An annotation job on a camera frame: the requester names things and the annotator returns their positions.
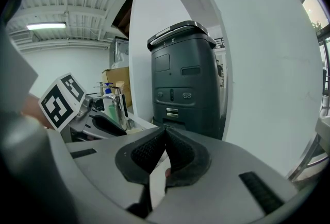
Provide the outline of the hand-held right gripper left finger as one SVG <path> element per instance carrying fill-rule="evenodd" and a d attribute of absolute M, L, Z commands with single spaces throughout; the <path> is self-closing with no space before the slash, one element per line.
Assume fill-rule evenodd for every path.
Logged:
<path fill-rule="evenodd" d="M 164 153 L 164 130 L 65 143 L 48 139 L 75 218 L 154 218 L 150 174 Z"/>

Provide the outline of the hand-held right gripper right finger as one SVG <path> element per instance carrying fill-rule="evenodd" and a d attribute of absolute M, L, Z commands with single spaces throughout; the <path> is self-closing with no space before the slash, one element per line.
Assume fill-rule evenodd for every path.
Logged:
<path fill-rule="evenodd" d="M 147 217 L 151 223 L 251 223 L 266 213 L 240 175 L 252 172 L 282 203 L 298 192 L 272 167 L 243 148 L 193 132 L 178 130 L 209 152 L 208 171 L 193 185 L 170 187 Z"/>

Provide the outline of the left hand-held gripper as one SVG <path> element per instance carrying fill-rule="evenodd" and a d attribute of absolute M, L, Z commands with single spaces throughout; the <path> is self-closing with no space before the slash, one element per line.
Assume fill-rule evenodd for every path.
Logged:
<path fill-rule="evenodd" d="M 56 78 L 39 99 L 38 104 L 52 127 L 61 132 L 71 120 L 82 117 L 85 113 L 84 108 L 89 108 L 92 102 L 93 98 L 86 94 L 76 78 L 67 73 Z M 71 142 L 102 140 L 124 135 L 127 133 L 119 124 L 100 114 L 89 115 L 86 121 L 86 134 L 70 130 Z"/>

